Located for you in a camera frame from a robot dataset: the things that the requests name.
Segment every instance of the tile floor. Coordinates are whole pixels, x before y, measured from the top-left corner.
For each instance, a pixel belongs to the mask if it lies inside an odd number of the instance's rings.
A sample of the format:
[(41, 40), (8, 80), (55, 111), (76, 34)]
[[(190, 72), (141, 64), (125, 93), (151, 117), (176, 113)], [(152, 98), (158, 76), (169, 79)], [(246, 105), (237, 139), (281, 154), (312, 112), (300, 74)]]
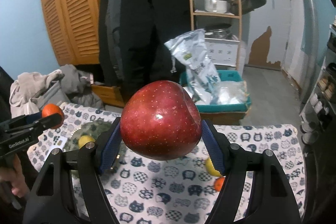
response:
[[(243, 79), (247, 82), (252, 109), (241, 125), (292, 124), (299, 129), (298, 92), (280, 71), (245, 67)], [(106, 110), (122, 112), (121, 108), (112, 106), (106, 106)]]

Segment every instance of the white plastic bag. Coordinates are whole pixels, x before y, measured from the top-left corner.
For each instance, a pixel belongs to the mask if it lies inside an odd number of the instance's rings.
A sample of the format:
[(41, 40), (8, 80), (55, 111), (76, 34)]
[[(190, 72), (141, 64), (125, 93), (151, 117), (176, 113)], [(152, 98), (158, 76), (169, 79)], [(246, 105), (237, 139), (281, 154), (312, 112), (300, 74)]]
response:
[(245, 104), (249, 96), (245, 81), (220, 82), (216, 85), (216, 92), (218, 93), (218, 105)]
[(166, 42), (165, 46), (186, 66), (187, 82), (194, 102), (201, 100), (205, 105), (217, 104), (215, 85), (221, 80), (207, 54), (205, 30), (184, 33)]

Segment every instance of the cooking pot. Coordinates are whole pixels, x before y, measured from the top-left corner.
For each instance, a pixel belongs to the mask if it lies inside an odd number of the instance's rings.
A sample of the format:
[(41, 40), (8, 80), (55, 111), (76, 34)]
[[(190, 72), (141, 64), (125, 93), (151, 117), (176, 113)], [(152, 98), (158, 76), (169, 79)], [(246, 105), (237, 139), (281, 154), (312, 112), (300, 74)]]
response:
[(229, 40), (232, 38), (231, 24), (228, 23), (207, 26), (205, 31), (205, 36), (207, 38), (222, 38)]
[(225, 14), (230, 10), (230, 0), (204, 0), (207, 12)]

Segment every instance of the table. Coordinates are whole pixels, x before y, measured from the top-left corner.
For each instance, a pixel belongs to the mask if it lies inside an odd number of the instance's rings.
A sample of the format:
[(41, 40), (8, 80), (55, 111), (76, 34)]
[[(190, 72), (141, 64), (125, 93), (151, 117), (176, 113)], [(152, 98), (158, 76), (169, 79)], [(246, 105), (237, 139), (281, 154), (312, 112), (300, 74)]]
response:
[[(81, 125), (97, 120), (113, 122), (120, 114), (83, 107), (72, 103), (61, 105), (65, 119), (61, 128), (47, 130), (39, 143), (31, 146), (28, 157), (40, 170), (50, 147), (58, 136), (69, 138)], [(263, 152), (271, 149), (279, 159), (297, 200), (300, 215), (304, 213), (305, 165), (298, 143), (297, 130), (289, 124), (275, 126), (215, 126), (228, 140), (244, 149)], [(188, 155), (170, 161), (155, 161), (121, 146), (125, 157), (117, 171), (107, 171), (100, 179), (119, 221), (136, 224), (204, 223), (218, 192), (213, 189), (216, 177), (206, 172), (208, 151), (202, 141)], [(247, 172), (236, 220), (247, 209), (253, 172)], [(79, 179), (73, 176), (73, 189), (80, 213), (87, 215)]]

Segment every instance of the lemon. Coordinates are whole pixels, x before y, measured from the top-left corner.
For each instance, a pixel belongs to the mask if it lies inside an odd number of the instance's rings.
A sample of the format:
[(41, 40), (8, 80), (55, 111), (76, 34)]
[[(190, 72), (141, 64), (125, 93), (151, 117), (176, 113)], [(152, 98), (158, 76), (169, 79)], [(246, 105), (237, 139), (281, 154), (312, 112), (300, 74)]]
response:
[(86, 145), (88, 142), (94, 142), (94, 141), (95, 139), (92, 138), (91, 136), (83, 135), (78, 141), (78, 146), (79, 148), (82, 148), (82, 146)]
[(208, 158), (206, 161), (205, 161), (205, 167), (208, 171), (208, 173), (214, 177), (221, 177), (221, 173), (219, 173), (212, 165), (212, 162), (211, 162), (211, 159)]

